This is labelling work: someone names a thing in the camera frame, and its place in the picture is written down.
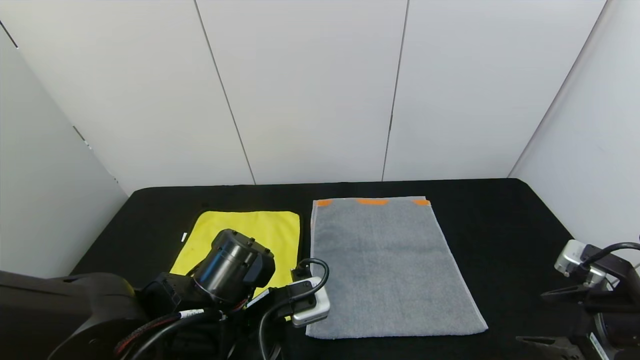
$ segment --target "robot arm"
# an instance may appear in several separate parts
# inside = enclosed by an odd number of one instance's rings
[[[547,302],[570,302],[582,316],[567,338],[518,337],[549,359],[614,360],[637,356],[640,349],[640,277],[615,250],[640,250],[638,243],[617,243],[604,249],[569,240],[556,270],[578,285],[543,293]],[[617,279],[615,287],[607,277]]]

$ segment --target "red cable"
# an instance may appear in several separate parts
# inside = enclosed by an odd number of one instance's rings
[[[134,336],[131,336],[127,341],[125,341],[124,343],[122,343],[122,345],[118,348],[118,350],[116,350],[116,356],[119,356],[120,353],[127,347],[128,344],[130,344],[133,340],[137,339],[140,337],[140,335],[145,334],[146,332],[148,332],[149,330],[153,329],[154,327],[158,327],[160,325],[166,324],[168,322],[174,322],[178,319],[176,318],[169,318],[169,319],[165,319],[161,322],[157,322],[154,325],[151,325],[148,329],[146,329],[145,331],[141,331],[137,334],[135,334]]]

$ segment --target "gray towel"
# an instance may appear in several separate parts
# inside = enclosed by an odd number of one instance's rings
[[[314,201],[311,256],[325,260],[321,339],[468,335],[487,330],[424,197]],[[312,266],[322,275],[322,268]]]

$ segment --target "cylindrical motor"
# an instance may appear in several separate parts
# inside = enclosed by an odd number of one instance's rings
[[[220,231],[194,274],[196,285],[216,302],[240,303],[254,288],[266,286],[275,272],[273,253],[235,230]]]

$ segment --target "yellow towel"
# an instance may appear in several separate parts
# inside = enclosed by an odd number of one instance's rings
[[[276,272],[266,286],[279,288],[291,282],[290,269],[297,265],[300,218],[288,211],[254,211],[251,213],[225,213],[206,211],[196,221],[184,247],[175,260],[171,273],[184,275],[206,257],[211,242],[224,229],[233,229],[255,238],[271,249],[275,257]],[[254,296],[265,288],[255,290]]]

